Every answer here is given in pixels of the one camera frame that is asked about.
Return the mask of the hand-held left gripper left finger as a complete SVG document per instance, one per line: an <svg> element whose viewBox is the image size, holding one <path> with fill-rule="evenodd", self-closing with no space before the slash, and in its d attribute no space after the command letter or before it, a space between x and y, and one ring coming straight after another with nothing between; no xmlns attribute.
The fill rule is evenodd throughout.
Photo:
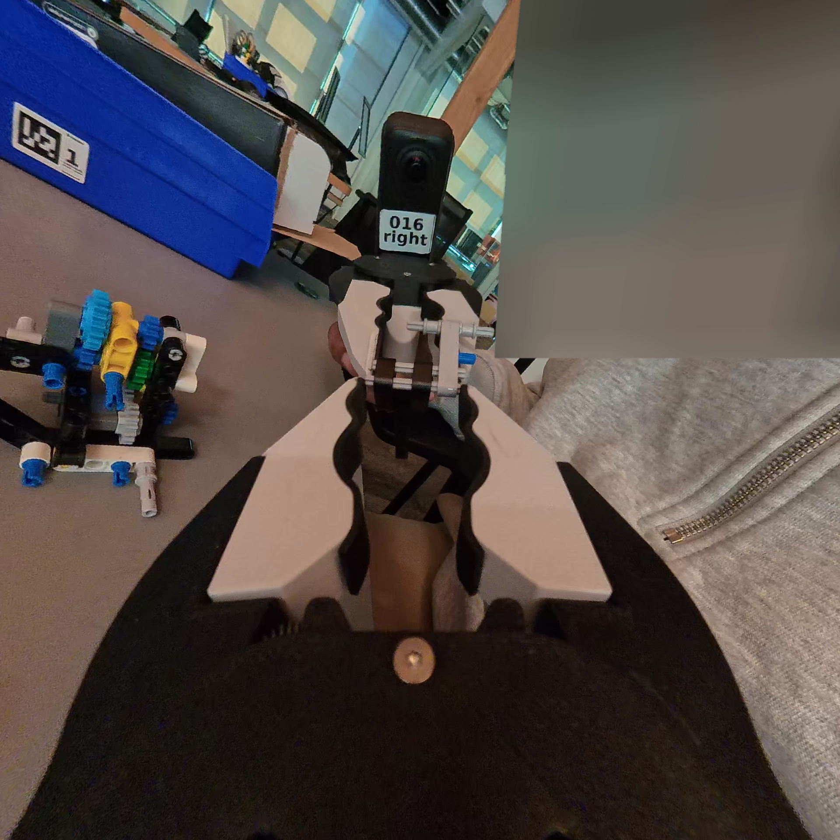
<svg viewBox="0 0 840 840"><path fill-rule="evenodd" d="M375 628L361 479L366 386L351 379L264 453L208 588L213 602L277 600L301 623L330 598Z"/></svg>

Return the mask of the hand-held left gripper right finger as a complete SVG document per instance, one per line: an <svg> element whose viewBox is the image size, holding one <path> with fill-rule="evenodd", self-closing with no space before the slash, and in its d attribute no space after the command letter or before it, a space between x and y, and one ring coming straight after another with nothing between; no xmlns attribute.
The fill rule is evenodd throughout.
<svg viewBox="0 0 840 840"><path fill-rule="evenodd" d="M470 595L607 602L613 593L558 464L475 387L458 396L469 487L456 569Z"/></svg>

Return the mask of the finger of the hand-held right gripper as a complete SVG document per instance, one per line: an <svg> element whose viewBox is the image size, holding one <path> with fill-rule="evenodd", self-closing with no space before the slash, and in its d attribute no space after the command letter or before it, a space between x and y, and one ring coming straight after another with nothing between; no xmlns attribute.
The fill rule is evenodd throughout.
<svg viewBox="0 0 840 840"><path fill-rule="evenodd" d="M373 280L351 280L338 305L339 331L355 373L372 382L376 362L393 354L392 289Z"/></svg>
<svg viewBox="0 0 840 840"><path fill-rule="evenodd" d="M423 294L423 319L480 326L481 298L478 297L476 312L473 297L471 292L465 294L459 287L426 290Z"/></svg>

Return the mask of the small lego beam subassembly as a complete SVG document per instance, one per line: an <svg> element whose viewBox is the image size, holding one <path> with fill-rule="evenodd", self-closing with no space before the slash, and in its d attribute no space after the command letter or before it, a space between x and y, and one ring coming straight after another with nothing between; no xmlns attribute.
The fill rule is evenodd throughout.
<svg viewBox="0 0 840 840"><path fill-rule="evenodd" d="M460 396L477 363L476 341L491 334L477 321L426 319L410 311L371 339L365 383L376 408L392 415L402 448L410 434L430 438L436 421L444 438L464 442Z"/></svg>

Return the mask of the person's right forearm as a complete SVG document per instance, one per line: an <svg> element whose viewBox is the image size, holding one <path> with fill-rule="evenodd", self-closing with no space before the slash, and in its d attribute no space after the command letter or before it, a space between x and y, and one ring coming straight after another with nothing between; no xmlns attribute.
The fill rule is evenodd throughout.
<svg viewBox="0 0 840 840"><path fill-rule="evenodd" d="M540 382L526 383L514 363L496 358L489 350L476 352L468 384L520 426L525 425L543 392Z"/></svg>

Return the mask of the lego gear assembly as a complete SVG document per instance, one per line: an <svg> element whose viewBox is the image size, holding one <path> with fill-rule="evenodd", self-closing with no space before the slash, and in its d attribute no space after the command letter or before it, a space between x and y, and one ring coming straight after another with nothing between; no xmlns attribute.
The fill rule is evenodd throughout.
<svg viewBox="0 0 840 840"><path fill-rule="evenodd" d="M190 460L189 437L165 433L177 396L193 394L207 341L173 316L134 316L129 303L92 290L78 306L52 301L45 327L22 317L1 338L2 372L39 379L52 426L1 401L1 438L18 452L23 487L43 486L49 471L105 475L135 486L140 514L158 515L162 459Z"/></svg>

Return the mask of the person's right hand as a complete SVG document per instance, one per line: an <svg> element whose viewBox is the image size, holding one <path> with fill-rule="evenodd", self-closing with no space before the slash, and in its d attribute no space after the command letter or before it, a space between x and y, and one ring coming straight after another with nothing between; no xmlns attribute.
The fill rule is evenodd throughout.
<svg viewBox="0 0 840 840"><path fill-rule="evenodd" d="M338 322L334 322L329 327L328 346L333 360L336 361L342 369L344 378L350 379L357 377L358 374L351 363L349 353L344 345Z"/></svg>

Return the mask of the white cardboard box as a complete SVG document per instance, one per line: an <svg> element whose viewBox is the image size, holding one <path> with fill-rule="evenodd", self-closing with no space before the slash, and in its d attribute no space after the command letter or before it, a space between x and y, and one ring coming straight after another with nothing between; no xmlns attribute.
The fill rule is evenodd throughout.
<svg viewBox="0 0 840 840"><path fill-rule="evenodd" d="M289 126L280 148L273 231L310 235L329 191L331 162L320 143Z"/></svg>

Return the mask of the black chair base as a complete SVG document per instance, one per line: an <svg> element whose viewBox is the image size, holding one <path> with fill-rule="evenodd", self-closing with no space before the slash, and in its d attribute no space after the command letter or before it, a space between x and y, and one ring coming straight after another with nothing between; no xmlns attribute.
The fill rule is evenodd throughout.
<svg viewBox="0 0 840 840"><path fill-rule="evenodd" d="M394 498L387 501L380 513L429 524L444 522L439 498L444 494L457 497L466 490L466 476L459 469L427 460L416 473L399 489Z"/></svg>

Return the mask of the beige pants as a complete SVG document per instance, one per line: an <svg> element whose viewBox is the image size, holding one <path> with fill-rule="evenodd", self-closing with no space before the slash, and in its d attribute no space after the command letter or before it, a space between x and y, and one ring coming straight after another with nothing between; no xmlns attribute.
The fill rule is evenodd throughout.
<svg viewBox="0 0 840 840"><path fill-rule="evenodd" d="M433 506L450 477L437 467L396 513L385 512L425 465L410 454L396 458L371 425L361 434L361 479L366 522L371 529L371 596L374 627L380 632L432 632L434 577L453 546Z"/></svg>

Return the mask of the wooden beam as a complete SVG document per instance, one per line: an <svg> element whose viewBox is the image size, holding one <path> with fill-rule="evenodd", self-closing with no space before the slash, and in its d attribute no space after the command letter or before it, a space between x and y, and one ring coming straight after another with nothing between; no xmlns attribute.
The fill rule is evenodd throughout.
<svg viewBox="0 0 840 840"><path fill-rule="evenodd" d="M455 152L515 60L520 8L520 1L508 1L504 6L441 116L453 134Z"/></svg>

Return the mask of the grey zip hoodie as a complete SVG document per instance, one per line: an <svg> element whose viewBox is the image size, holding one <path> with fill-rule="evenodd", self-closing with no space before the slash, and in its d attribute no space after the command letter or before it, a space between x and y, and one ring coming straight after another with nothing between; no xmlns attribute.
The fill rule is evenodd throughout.
<svg viewBox="0 0 840 840"><path fill-rule="evenodd" d="M838 359L550 360L500 398L656 548L814 838L839 834Z"/></svg>

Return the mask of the blue plastic bin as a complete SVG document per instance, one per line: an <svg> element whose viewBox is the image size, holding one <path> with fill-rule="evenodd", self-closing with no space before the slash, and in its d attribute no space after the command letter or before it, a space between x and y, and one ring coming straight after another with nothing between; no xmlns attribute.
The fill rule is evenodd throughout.
<svg viewBox="0 0 840 840"><path fill-rule="evenodd" d="M2 2L1 155L232 277L260 266L277 178L31 2Z"/></svg>

